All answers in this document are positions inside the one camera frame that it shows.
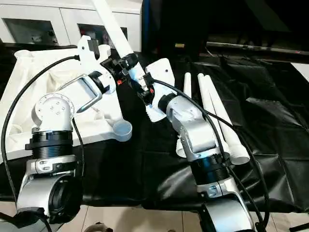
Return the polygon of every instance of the white pipe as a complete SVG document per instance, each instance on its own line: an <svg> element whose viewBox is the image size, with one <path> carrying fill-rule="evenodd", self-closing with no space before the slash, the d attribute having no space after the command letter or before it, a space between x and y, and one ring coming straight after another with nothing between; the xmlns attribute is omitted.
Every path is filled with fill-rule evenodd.
<svg viewBox="0 0 309 232"><path fill-rule="evenodd" d="M128 54L133 53L131 46L129 45L124 33L120 29L120 26L113 16L106 0L92 0L92 2L119 56L122 58ZM145 72L140 63L138 63L129 71L129 74L133 80L139 82L138 78L144 76Z"/></svg>
<svg viewBox="0 0 309 232"><path fill-rule="evenodd" d="M214 107L216 115L224 119L228 123L232 124L222 104L220 96L211 80L211 77L209 75L206 75L203 79L205 81L205 86L207 87L209 91L212 105ZM230 149L232 164L240 165L240 164L247 163L250 160L250 157L248 155L246 148L241 144L237 134L223 122L219 122L219 124L222 130L223 136L225 138L225 141L228 144L229 149Z"/></svg>
<svg viewBox="0 0 309 232"><path fill-rule="evenodd" d="M184 74L183 92L191 98L191 73L189 72Z"/></svg>
<svg viewBox="0 0 309 232"><path fill-rule="evenodd" d="M184 74L184 84L183 84L183 92L188 95L189 97L192 96L191 93L191 73L186 72ZM186 158L183 145L180 141L180 139L177 139L177 144L176 144L176 154L182 158Z"/></svg>
<svg viewBox="0 0 309 232"><path fill-rule="evenodd" d="M212 105L211 96L210 96L209 91L207 89L207 83L205 81L204 74L200 73L199 75L197 75L197 78L198 78L198 84L199 84L199 88L200 88L200 92L201 92L201 97L202 97L204 109L213 113L213 114L216 114L214 107ZM227 152L227 153L230 154L230 149L229 149L227 143L224 140L224 137L222 135L221 128L220 128L218 120L215 119L212 116L210 116L210 118L213 121L213 123L214 123L214 125L215 125L215 127L218 131L224 152Z"/></svg>

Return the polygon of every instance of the black cloth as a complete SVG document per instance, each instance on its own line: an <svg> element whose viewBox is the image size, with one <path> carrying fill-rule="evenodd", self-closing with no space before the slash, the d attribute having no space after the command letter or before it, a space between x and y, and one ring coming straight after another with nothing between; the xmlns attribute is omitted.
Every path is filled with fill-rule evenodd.
<svg viewBox="0 0 309 232"><path fill-rule="evenodd" d="M139 59L145 67L157 57L139 54ZM232 123L250 132L243 136L262 168L271 211L309 211L309 83L304 77L289 63L249 59L205 58L199 64L172 60L171 65L180 89L185 72L191 72L193 99L199 103L197 74L209 74ZM117 92L133 135L124 143L108 140L85 145L84 203L191 210L199 203L196 184L186 159L175 154L177 134L171 124L166 118L151 123L142 101L127 84ZM78 156L80 151L74 148ZM16 189L27 159L10 161ZM234 170L263 210L263 191L251 163ZM11 199L2 164L0 200Z"/></svg>

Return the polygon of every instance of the robotic arm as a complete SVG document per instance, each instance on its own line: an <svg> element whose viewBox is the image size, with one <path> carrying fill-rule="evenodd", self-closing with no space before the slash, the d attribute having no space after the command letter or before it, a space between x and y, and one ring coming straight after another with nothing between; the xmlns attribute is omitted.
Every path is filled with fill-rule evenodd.
<svg viewBox="0 0 309 232"><path fill-rule="evenodd" d="M80 165L72 153L71 120L116 89L112 75L96 60L98 46L94 42L83 36L78 44L81 65L88 74L44 95L32 109L36 127L26 150L32 150L33 159L27 162L17 211L44 209L50 224L69 222L82 201Z"/></svg>
<svg viewBox="0 0 309 232"><path fill-rule="evenodd" d="M18 213L43 209L50 224L69 222L76 216L82 201L82 186L78 160L72 153L70 122L75 113L87 110L102 94L113 93L115 79L118 84L127 81L136 91L152 122L167 117L180 135L203 202L198 211L203 231L253 230L250 214L234 178L227 171L229 154L221 154L209 122L186 98L153 81L174 85L169 61L158 60L144 72L106 1L93 2L121 58L99 64L97 47L89 37L83 36L78 50L81 65L88 73L46 94L34 106L32 118L36 127L26 145L34 159L27 162L17 201Z"/></svg>

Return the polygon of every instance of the floor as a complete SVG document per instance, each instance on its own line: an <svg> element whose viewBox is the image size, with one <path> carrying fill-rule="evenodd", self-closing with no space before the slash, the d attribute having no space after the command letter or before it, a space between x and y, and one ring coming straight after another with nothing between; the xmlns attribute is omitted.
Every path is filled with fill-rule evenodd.
<svg viewBox="0 0 309 232"><path fill-rule="evenodd" d="M13 216L14 204L0 202L0 212ZM86 205L82 205L78 215L70 223L63 225L59 232L83 232L97 222L105 223L115 232L201 232L197 215L190 212ZM308 214L271 213L267 232L288 232L290 227L308 222Z"/></svg>

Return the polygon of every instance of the white plastic part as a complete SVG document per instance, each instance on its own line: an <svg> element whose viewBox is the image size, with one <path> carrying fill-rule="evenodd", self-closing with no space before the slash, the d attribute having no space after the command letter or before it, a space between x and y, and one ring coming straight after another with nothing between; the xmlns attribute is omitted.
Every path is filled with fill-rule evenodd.
<svg viewBox="0 0 309 232"><path fill-rule="evenodd" d="M126 55L133 53L129 42L120 29L106 0L92 0L92 2L119 56L123 58ZM143 79L145 72L140 63L129 71L129 75L131 79L138 82L144 90L147 90L146 83ZM156 106L146 106L146 112L152 122L157 122L165 118L165 114L160 112Z"/></svg>
<svg viewBox="0 0 309 232"><path fill-rule="evenodd" d="M211 77L209 75L206 75L203 79L205 82L205 87L209 91L212 105L214 107L216 115L224 119L228 123L232 124L222 104L220 96L211 80ZM231 128L225 125L223 122L219 122L219 124L222 130L223 136L225 138L225 141L228 144L229 149L230 149L232 164L241 165L241 164L247 163L250 160L250 157L248 155L246 148L241 144L237 134Z"/></svg>
<svg viewBox="0 0 309 232"><path fill-rule="evenodd" d="M191 92L191 73L186 72L184 74L184 84L183 84L183 92L188 95L189 97L192 96ZM183 145L180 141L180 139L177 139L176 143L176 154L181 158L186 158Z"/></svg>
<svg viewBox="0 0 309 232"><path fill-rule="evenodd" d="M209 94L209 91L207 89L207 83L205 82L205 78L204 78L204 74L200 73L199 75L197 75L198 78L198 84L199 84L199 88L200 88L200 92L201 92L201 97L202 97L202 102L203 102L203 108L213 114L216 114L214 107L212 105L212 101L211 101L211 96ZM222 142L222 146L225 152L230 153L229 147L227 145L227 143L224 140L224 137L222 135L222 131L219 125L219 122L217 119L215 119L214 117L210 116L211 120L213 121L220 140Z"/></svg>
<svg viewBox="0 0 309 232"><path fill-rule="evenodd" d="M109 48L105 47L103 50L108 52ZM17 61L0 101L0 127L2 128L14 98L29 79L51 63L77 54L78 49L76 48L16 52ZM31 155L31 151L25 151L25 144L28 144L32 137L31 128L34 123L31 118L31 109L35 103L46 93L54 92L59 86L84 73L79 61L68 60L53 67L30 86L18 102L9 121L6 136L6 150L9 160ZM84 144L108 139L126 141L130 139L132 134L131 124L123 120L116 91L109 95L103 95L102 99L94 106L77 114L75 120ZM79 144L77 134L74 132L73 145Z"/></svg>
<svg viewBox="0 0 309 232"><path fill-rule="evenodd" d="M122 58L133 53L106 0L92 0L92 2L119 56ZM145 72L140 63L138 63L130 70L129 74L133 80L139 82L138 78L144 76Z"/></svg>
<svg viewBox="0 0 309 232"><path fill-rule="evenodd" d="M188 97L192 97L191 92L191 73L186 72L184 74L184 84L183 84L183 92L188 95Z"/></svg>
<svg viewBox="0 0 309 232"><path fill-rule="evenodd" d="M153 79L164 81L165 83L168 83L172 86L175 85L173 70L167 58L157 60L156 62L148 65L145 71L150 73ZM163 95L168 95L175 92L170 88L158 83L154 83L153 87L155 92L153 103L152 105L148 105L146 107L146 112L151 122L158 122L166 117L166 114L158 108L160 99L163 97Z"/></svg>

